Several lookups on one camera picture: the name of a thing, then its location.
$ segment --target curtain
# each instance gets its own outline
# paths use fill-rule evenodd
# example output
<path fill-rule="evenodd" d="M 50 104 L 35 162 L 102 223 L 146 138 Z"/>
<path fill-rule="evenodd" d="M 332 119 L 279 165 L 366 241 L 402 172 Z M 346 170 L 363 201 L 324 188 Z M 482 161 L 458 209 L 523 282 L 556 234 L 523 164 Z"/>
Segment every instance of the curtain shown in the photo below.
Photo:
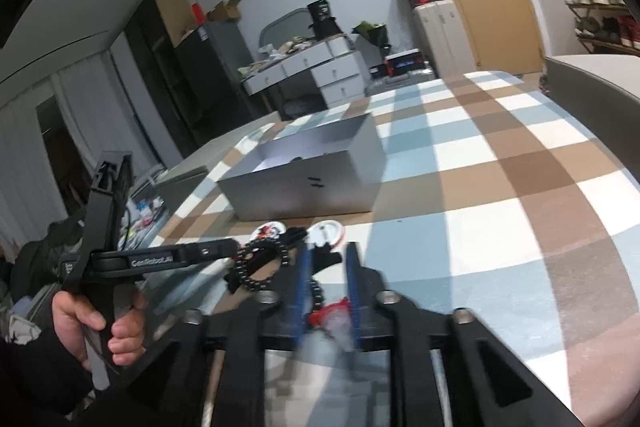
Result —
<path fill-rule="evenodd" d="M 89 172 L 103 151 L 131 151 L 134 176 L 156 161 L 134 118 L 111 57 L 100 53 L 50 76 L 63 120 Z"/>
<path fill-rule="evenodd" d="M 36 113 L 48 90 L 40 84 L 0 108 L 0 247 L 9 259 L 66 218 Z"/>

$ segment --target desk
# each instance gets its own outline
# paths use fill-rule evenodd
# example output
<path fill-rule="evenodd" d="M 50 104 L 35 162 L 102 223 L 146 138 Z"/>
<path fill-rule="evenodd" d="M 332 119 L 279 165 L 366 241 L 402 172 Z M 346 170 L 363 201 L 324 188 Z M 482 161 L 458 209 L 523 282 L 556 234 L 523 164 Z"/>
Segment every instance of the desk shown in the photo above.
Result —
<path fill-rule="evenodd" d="M 602 425 L 638 391 L 640 190 L 536 87 L 469 73 L 265 126 L 210 172 L 154 244 L 246 241 L 259 223 L 237 221 L 215 180 L 259 142 L 370 112 L 388 162 L 373 211 L 334 216 L 346 240 L 421 307 L 475 309 L 586 425 Z M 153 306 L 234 306 L 241 296 L 225 295 L 213 272 L 158 276 Z M 344 295 L 341 266 L 317 279 L 327 302 Z M 314 332 L 293 356 L 269 352 L 266 367 L 270 425 L 388 425 L 385 353 L 350 361 Z"/>
<path fill-rule="evenodd" d="M 260 92 L 270 107 L 264 90 L 306 70 L 311 71 L 329 108 L 362 98 L 371 78 L 360 52 L 353 50 L 346 36 L 335 36 L 289 55 L 245 79 L 242 85 L 249 95 Z"/>

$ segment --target shoe rack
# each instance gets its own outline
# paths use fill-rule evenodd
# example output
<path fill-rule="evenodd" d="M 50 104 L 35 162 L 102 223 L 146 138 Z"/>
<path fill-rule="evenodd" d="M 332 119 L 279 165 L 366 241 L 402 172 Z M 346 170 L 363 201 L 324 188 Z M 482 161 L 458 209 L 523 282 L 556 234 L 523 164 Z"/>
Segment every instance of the shoe rack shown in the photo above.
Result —
<path fill-rule="evenodd" d="M 608 48 L 640 56 L 640 25 L 623 0 L 564 0 L 574 14 L 576 36 L 588 53 Z"/>

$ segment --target screw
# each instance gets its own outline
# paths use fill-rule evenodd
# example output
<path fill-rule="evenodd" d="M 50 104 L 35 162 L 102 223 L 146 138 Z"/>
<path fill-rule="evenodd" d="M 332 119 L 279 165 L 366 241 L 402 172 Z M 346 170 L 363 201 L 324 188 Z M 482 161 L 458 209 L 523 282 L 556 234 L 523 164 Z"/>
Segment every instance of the screw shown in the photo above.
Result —
<path fill-rule="evenodd" d="M 400 301 L 400 296 L 391 290 L 385 290 L 376 295 L 376 299 L 380 304 L 396 304 Z"/>
<path fill-rule="evenodd" d="M 182 321 L 187 324 L 200 324 L 202 322 L 202 312 L 200 310 L 187 310 L 182 316 Z"/>
<path fill-rule="evenodd" d="M 255 299 L 260 304 L 275 304 L 278 302 L 278 294 L 272 290 L 261 290 L 255 294 Z"/>
<path fill-rule="evenodd" d="M 469 322 L 473 322 L 475 319 L 473 312 L 467 308 L 458 308 L 453 312 L 453 320 L 458 324 L 469 324 Z"/>

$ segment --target gray box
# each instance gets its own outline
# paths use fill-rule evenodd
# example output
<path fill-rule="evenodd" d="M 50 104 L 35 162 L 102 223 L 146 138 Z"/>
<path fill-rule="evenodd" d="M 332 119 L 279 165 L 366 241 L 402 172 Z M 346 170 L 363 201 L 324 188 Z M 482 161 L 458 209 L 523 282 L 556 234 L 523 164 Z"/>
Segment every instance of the gray box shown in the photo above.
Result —
<path fill-rule="evenodd" d="M 385 165 L 364 114 L 258 145 L 218 186 L 244 221 L 369 212 Z"/>

